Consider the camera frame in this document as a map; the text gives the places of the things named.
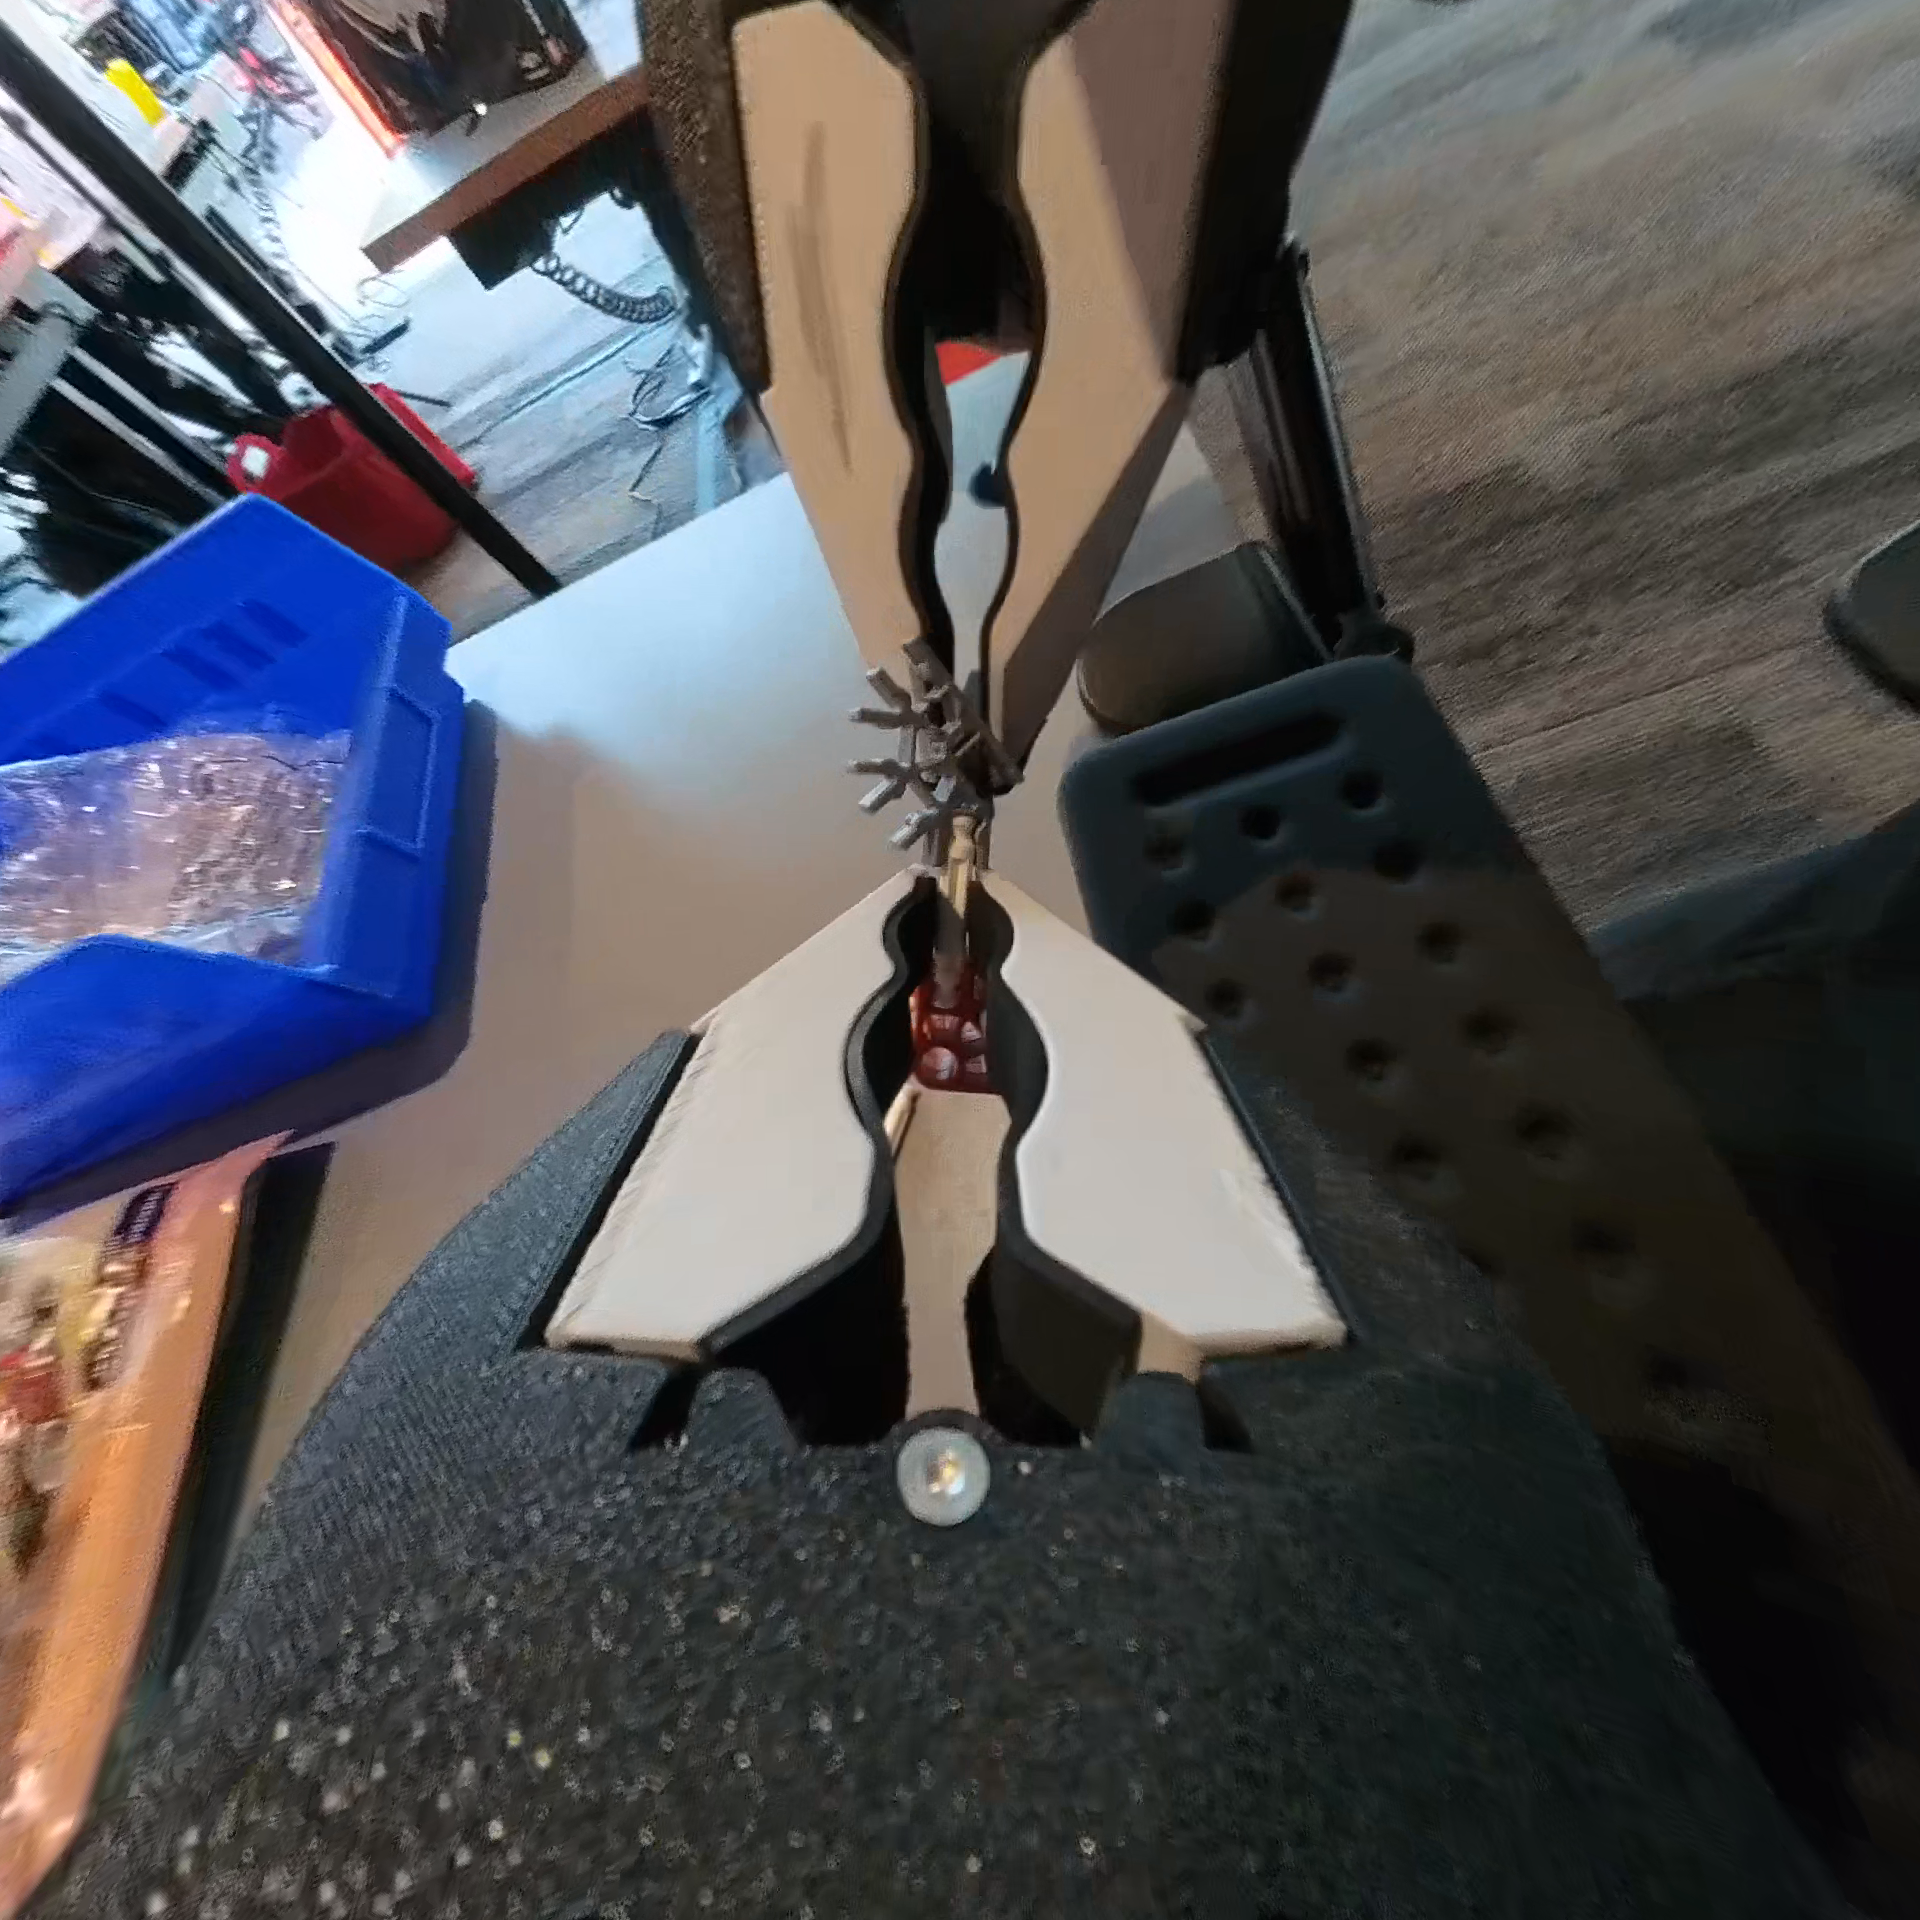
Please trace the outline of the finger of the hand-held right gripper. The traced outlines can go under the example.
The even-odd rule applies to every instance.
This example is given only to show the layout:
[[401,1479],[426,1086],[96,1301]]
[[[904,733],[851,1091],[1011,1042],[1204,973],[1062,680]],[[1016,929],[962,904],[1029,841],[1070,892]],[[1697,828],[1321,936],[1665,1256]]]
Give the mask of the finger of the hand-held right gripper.
[[1011,550],[981,630],[991,733],[1026,764],[1187,410],[1180,331],[1236,5],[1077,8],[1012,95],[1033,347],[1000,470]]
[[949,415],[920,283],[931,185],[925,92],[840,5],[733,24],[739,157],[767,357],[760,399],[869,667],[954,663],[935,571]]

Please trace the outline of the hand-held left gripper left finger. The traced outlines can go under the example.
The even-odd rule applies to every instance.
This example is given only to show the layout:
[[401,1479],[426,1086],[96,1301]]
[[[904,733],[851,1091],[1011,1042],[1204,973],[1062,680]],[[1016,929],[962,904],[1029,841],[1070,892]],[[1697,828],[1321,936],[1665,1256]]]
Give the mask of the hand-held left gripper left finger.
[[853,1247],[879,1149],[847,1086],[856,1021],[892,988],[898,876],[723,997],[545,1326],[555,1349],[707,1358]]

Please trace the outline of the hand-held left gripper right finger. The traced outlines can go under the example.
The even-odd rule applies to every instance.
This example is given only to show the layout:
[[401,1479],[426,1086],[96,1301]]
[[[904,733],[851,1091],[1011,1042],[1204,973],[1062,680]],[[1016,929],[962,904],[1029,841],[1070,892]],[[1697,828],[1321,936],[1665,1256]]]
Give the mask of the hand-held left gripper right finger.
[[1348,1322],[1201,1021],[1011,879],[970,904],[1019,1254],[1201,1360],[1339,1347]]

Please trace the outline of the grey-topped red yellow toy assembly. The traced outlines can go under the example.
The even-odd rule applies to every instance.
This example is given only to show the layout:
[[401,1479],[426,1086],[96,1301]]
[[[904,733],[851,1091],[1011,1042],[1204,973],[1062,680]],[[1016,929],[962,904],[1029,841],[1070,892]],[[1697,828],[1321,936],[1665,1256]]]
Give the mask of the grey-topped red yellow toy assembly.
[[985,1097],[995,1086],[970,918],[991,850],[999,750],[927,641],[912,641],[898,669],[873,667],[865,683],[867,701],[853,721],[887,733],[892,744],[851,761],[867,781],[858,809],[901,809],[890,845],[930,886],[927,959],[908,1001],[912,1077],[925,1091]]

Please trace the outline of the black dimpled plastic panel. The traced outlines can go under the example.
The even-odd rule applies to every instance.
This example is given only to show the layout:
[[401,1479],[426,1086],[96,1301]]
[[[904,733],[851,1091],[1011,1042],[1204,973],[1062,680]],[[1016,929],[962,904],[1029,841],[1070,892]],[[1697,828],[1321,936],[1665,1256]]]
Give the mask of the black dimpled plastic panel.
[[1087,747],[1060,809],[1097,940],[1447,1236],[1598,1435],[1914,1608],[1914,1473],[1408,667]]

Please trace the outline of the wooden desk with black legs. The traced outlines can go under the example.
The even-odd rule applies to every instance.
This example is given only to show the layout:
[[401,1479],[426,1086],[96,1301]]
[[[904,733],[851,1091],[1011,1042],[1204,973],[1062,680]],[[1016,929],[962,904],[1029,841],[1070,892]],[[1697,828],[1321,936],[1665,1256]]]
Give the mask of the wooden desk with black legs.
[[407,138],[381,171],[356,251],[379,273],[492,213],[646,106],[640,63],[577,63],[563,80],[501,101],[472,127]]

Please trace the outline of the red tote bag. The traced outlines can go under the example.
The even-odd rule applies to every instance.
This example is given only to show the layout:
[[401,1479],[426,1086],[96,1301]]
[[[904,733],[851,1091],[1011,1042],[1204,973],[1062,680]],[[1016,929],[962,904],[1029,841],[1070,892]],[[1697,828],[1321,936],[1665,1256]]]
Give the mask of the red tote bag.
[[239,436],[225,476],[396,576],[438,561],[460,532],[337,406],[305,409],[278,436]]

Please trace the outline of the blue plastic bin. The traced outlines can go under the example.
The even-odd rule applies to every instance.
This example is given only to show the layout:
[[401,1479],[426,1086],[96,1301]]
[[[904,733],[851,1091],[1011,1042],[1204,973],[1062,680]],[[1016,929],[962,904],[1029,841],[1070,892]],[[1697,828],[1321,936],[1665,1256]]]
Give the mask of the blue plastic bin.
[[4,1204],[429,1018],[464,755],[448,643],[411,587],[241,496],[4,658],[7,764],[202,723],[350,738],[289,962],[104,934],[4,985]]

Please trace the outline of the black metal rack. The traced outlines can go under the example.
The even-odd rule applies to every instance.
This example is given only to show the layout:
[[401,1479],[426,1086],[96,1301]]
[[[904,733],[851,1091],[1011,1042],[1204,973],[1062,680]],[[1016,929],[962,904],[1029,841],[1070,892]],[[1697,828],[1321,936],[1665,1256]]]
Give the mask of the black metal rack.
[[181,267],[225,300],[300,377],[334,406],[406,479],[444,512],[518,587],[533,597],[561,581],[434,458],[350,363],[326,347],[272,283],[225,245],[166,182],[84,104],[27,36],[2,28],[4,92],[61,147],[104,196],[144,228]]

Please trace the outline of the clear plastic bag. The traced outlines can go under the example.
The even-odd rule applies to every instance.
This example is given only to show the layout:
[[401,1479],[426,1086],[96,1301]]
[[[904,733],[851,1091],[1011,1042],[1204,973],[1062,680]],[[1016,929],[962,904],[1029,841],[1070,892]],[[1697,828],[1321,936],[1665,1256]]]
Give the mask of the clear plastic bag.
[[295,962],[350,733],[197,731],[2,770],[2,979],[89,940]]

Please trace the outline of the orange toy parts bag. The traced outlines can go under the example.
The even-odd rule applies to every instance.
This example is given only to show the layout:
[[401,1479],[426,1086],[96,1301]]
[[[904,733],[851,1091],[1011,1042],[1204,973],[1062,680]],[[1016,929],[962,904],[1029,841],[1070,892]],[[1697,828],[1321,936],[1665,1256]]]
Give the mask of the orange toy parts bag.
[[2,1912],[74,1839],[143,1659],[278,1135],[4,1226]]

